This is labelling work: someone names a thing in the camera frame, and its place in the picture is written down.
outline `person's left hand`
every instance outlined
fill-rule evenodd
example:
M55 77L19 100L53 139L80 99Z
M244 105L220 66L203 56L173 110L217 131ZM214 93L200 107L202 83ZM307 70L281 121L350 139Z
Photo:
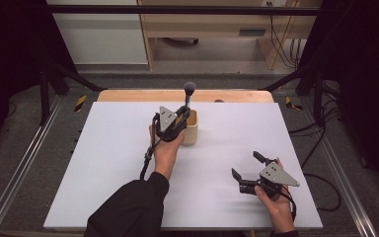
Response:
M152 137L152 126L149 126L150 137ZM178 149L183 143L186 130L182 130L178 137L170 142L160 141L153 152L155 156L155 172L165 176L168 180L171 178L177 159Z

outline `gray floor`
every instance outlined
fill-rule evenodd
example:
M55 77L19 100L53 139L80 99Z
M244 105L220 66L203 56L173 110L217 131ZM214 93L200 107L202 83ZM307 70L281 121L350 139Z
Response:
M139 66L101 66L104 70L100 71L96 66L85 65L80 68L84 77L109 88L182 88L184 83L190 80L194 81L199 89L258 89L291 70L279 65L276 70L268 71L264 60L252 53L258 49L254 40L201 39L199 45L160 41L155 63L157 67L151 72ZM117 70L124 68L127 73L118 74ZM285 106L286 96L290 96L294 105L304 108L310 106L309 97L297 98L292 93L295 83L287 84L273 93L275 101L280 104L288 130L312 122L307 110L297 111ZM38 232L45 232L46 235L51 232L42 228L49 210L48 205L57 192L71 151L75 148L75 139L80 136L92 102L98 97L98 93L91 92L75 82L68 80L68 84L71 87L69 94L53 99L55 102L61 99L59 111L12 204L1 220L2 236L5 231L35 232L33 236L38 236ZM87 95L88 99L81 112L74 112L81 95ZM324 100L328 101L329 98L324 96ZM327 111L335 107L335 103L328 103ZM0 131L0 197L38 130L38 87L14 96L11 99L11 110L15 111L6 118ZM292 137L300 162L303 162L317 142L319 133L312 133L313 131L312 128L301 132L303 136ZM378 173L361 166L360 154L355 149L344 122L339 119L339 114L333 114L328 118L325 138L326 143L317 148L304 172L320 175L339 185L337 174L334 174L331 168L331 154L325 149L329 144L336 154L336 159L340 161L359 203L362 204L364 213L371 221L376 236L379 236ZM314 178L307 180L319 206L330 207L336 204L337 196L331 187ZM354 209L346 198L342 197L341 207L336 211L319 210L324 228L302 230L302 236L372 236L359 232L359 221L354 218ZM267 233L268 230L259 231L257 236L267 236Z

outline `black sleeve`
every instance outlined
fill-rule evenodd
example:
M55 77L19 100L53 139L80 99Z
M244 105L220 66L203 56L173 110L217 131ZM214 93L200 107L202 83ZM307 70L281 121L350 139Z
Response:
M158 236L168 190L168 180L156 172L122 186L89 217L84 236Z
M286 232L286 233L273 234L271 236L272 237L299 237L300 235L298 234L297 230L293 230L293 231Z

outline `black curtain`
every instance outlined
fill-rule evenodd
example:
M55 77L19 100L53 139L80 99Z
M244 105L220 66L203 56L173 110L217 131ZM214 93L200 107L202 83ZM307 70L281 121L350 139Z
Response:
M0 126L11 96L39 84L46 63L57 62L77 73L52 14L24 10L31 4L46 1L0 0ZM53 76L64 82L61 75Z
M340 1L324 3L346 6ZM335 21L318 17L301 64L313 58ZM340 83L341 107L362 155L379 171L379 1L354 1L320 60L323 79Z

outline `hand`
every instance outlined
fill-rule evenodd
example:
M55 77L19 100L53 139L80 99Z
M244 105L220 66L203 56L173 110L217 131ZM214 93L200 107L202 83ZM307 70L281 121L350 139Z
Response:
M277 160L277 164L282 167L279 159ZM288 196L287 190L288 187L285 186L285 188L281 189L281 192ZM295 230L291 216L290 201L286 197L275 195L270 199L266 195L266 192L259 186L255 186L255 192L260 201L266 206L275 234Z
M152 137L152 126L149 126L150 137ZM186 135L186 130L182 130L178 137L171 141L160 141L153 152L155 156L155 172L165 176L166 179L171 179L175 161L177 159L178 149L183 143Z

